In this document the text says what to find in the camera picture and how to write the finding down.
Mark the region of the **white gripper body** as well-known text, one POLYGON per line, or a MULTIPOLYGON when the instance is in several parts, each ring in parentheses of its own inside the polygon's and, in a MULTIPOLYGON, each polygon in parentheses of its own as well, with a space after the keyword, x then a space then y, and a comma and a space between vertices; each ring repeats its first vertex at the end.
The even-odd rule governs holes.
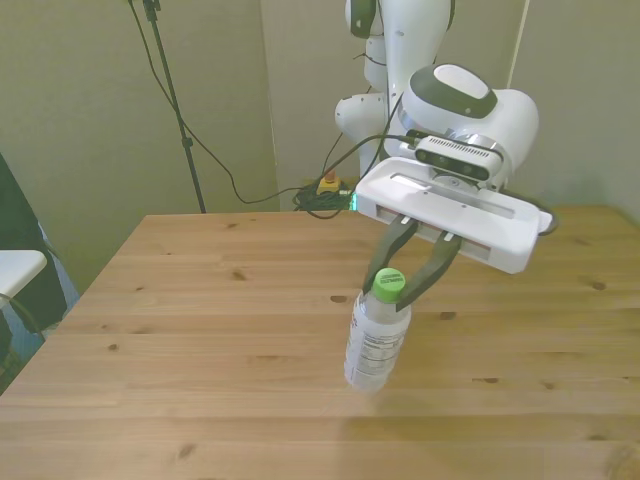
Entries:
POLYGON ((524 271, 553 215, 533 203, 443 176, 415 160, 393 157, 356 187, 358 212, 390 224, 398 215, 419 222, 416 235, 434 243, 442 232, 462 238, 460 253, 509 274, 524 271))

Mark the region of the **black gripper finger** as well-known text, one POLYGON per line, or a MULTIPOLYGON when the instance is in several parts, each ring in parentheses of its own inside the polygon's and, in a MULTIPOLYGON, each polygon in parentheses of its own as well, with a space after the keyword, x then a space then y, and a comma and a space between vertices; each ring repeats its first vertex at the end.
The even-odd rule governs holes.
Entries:
POLYGON ((373 287, 377 273, 388 267, 392 257, 417 232, 419 222, 408 216, 398 215, 381 237, 365 275, 362 293, 367 294, 373 287))
POLYGON ((462 238, 442 232, 433 245, 429 260, 409 279, 397 302, 406 308, 429 290, 449 269, 462 246, 462 238))

